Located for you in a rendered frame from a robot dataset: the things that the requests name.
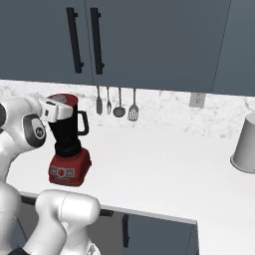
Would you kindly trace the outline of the grey wall socket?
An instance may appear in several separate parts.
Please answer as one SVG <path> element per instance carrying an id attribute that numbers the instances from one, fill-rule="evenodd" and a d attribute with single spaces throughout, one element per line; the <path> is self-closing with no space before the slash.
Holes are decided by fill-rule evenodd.
<path id="1" fill-rule="evenodd" d="M 192 108 L 203 108 L 206 95 L 203 93 L 192 93 L 190 96 L 189 105 Z"/>

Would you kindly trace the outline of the narrow dark grey cupboard door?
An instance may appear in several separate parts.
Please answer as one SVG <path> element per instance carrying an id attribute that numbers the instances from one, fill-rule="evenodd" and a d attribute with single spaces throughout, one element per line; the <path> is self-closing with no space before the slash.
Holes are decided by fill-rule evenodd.
<path id="1" fill-rule="evenodd" d="M 213 93 L 255 97 L 255 0 L 231 0 Z"/>

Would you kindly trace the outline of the dark grey base cupboard door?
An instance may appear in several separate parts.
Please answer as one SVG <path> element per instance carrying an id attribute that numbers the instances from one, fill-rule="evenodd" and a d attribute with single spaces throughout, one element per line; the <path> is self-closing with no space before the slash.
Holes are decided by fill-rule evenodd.
<path id="1" fill-rule="evenodd" d="M 123 255 L 199 255 L 196 224 L 129 214 L 128 236 Z"/>

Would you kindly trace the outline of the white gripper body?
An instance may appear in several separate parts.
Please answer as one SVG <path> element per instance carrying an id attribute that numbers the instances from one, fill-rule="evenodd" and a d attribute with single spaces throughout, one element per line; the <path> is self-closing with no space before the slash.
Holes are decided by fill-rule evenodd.
<path id="1" fill-rule="evenodd" d="M 65 120 L 70 118 L 73 115 L 73 110 L 74 109 L 69 105 L 65 104 L 57 105 L 56 119 Z"/>

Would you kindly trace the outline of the red and black blender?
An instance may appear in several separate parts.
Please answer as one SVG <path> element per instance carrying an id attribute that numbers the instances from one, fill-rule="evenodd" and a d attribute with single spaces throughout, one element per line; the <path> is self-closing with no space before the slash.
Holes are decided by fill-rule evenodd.
<path id="1" fill-rule="evenodd" d="M 55 155 L 49 166 L 49 181 L 55 184 L 80 186 L 92 165 L 90 153 L 82 147 L 80 135 L 89 133 L 87 113 L 78 110 L 78 98 L 71 94 L 55 94 L 50 99 L 71 106 L 73 115 L 49 124 L 56 140 Z"/>

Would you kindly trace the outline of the wide dark grey cupboard door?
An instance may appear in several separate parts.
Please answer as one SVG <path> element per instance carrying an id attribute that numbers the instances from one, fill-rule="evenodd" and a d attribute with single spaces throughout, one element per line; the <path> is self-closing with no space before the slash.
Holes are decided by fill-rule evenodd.
<path id="1" fill-rule="evenodd" d="M 86 0 L 94 83 L 210 93 L 231 0 Z"/>

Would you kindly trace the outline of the hanging grey turner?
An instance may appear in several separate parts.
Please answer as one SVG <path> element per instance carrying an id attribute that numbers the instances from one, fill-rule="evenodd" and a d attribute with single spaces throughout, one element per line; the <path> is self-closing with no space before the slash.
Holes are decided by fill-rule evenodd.
<path id="1" fill-rule="evenodd" d="M 101 115 L 103 113 L 103 101 L 100 95 L 100 87 L 97 86 L 98 96 L 97 96 L 97 114 Z"/>

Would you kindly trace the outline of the hanging grey fork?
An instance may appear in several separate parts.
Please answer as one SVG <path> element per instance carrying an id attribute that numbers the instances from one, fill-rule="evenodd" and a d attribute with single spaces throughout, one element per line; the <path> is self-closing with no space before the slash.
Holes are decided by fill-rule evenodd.
<path id="1" fill-rule="evenodd" d="M 110 101 L 110 87 L 107 87 L 107 94 L 108 94 L 107 110 L 108 110 L 108 115 L 110 115 L 112 111 L 112 103 Z"/>

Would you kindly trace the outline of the hanging slotted spatula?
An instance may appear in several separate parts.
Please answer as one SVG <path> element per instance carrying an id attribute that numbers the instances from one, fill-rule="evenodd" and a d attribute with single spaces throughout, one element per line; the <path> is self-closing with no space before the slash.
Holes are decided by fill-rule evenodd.
<path id="1" fill-rule="evenodd" d="M 132 105 L 129 107 L 127 119 L 131 122 L 136 122 L 138 119 L 138 107 L 136 102 L 133 102 Z"/>

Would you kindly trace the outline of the grey tapered pot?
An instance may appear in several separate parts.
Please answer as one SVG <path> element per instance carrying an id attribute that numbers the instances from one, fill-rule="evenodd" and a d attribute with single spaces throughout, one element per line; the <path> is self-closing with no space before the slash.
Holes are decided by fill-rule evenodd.
<path id="1" fill-rule="evenodd" d="M 240 171 L 255 174 L 255 113 L 245 118 L 230 162 Z"/>

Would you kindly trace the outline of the hanging grey ladle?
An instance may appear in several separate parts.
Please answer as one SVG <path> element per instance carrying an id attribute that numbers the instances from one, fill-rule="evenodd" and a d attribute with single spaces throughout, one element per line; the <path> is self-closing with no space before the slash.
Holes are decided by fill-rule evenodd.
<path id="1" fill-rule="evenodd" d="M 122 89 L 119 89 L 119 105 L 114 108 L 114 116 L 122 118 L 126 114 L 126 109 L 122 106 Z"/>

